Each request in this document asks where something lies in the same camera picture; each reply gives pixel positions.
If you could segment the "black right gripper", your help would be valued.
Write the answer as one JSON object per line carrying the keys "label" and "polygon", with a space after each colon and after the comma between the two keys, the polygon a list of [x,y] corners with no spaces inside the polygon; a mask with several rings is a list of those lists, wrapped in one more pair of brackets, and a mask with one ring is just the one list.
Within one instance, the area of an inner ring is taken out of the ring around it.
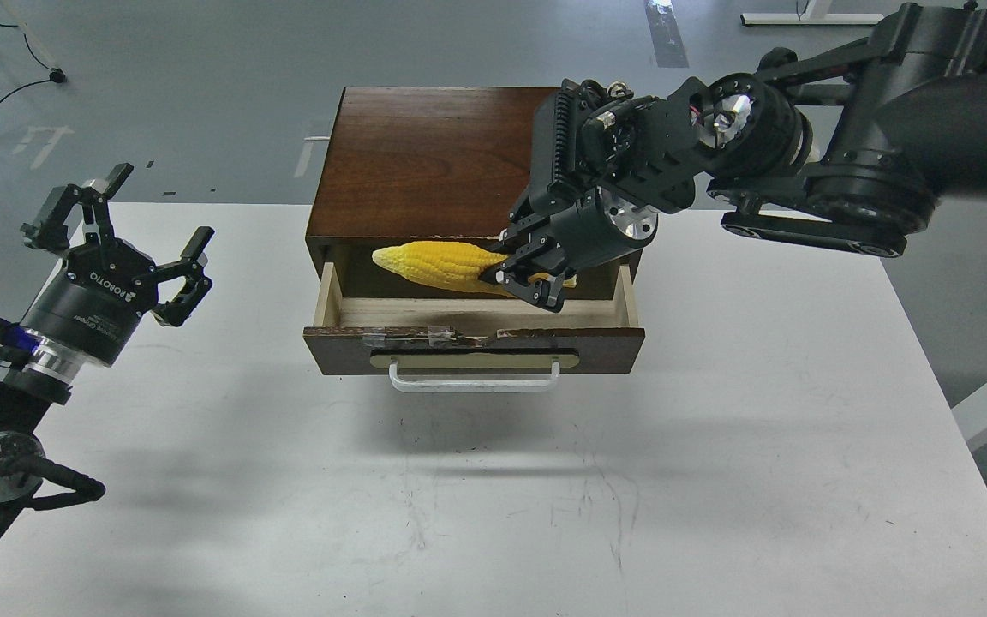
{"label": "black right gripper", "polygon": [[[540,214],[541,208],[548,208],[549,216]],[[479,280],[559,313],[568,277],[643,249],[657,233],[659,214],[601,187],[555,212],[529,188],[514,203],[496,242],[501,261],[483,270]],[[517,261],[528,261],[528,270]]]}

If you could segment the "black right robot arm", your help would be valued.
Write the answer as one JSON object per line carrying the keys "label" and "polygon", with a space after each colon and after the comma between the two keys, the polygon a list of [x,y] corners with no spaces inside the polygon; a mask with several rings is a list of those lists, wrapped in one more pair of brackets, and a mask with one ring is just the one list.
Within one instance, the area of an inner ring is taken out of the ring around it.
{"label": "black right robot arm", "polygon": [[987,201],[987,10],[905,3],[865,39],[665,98],[564,81],[479,279],[559,312],[568,278],[642,249],[659,213],[732,204],[730,233],[897,257],[943,198]]}

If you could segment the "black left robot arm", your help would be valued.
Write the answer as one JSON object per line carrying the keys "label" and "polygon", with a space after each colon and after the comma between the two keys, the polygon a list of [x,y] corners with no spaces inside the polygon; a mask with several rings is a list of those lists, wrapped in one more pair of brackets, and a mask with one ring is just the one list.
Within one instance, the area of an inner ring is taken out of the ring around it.
{"label": "black left robot arm", "polygon": [[54,254],[60,267],[22,320],[0,319],[0,539],[24,509],[105,496],[102,482],[48,459],[36,428],[68,401],[80,368],[114,363],[145,314],[181,326],[212,288],[211,227],[197,228],[164,265],[115,235],[109,202],[132,171],[124,163],[105,180],[57,187],[22,226],[25,245]]}

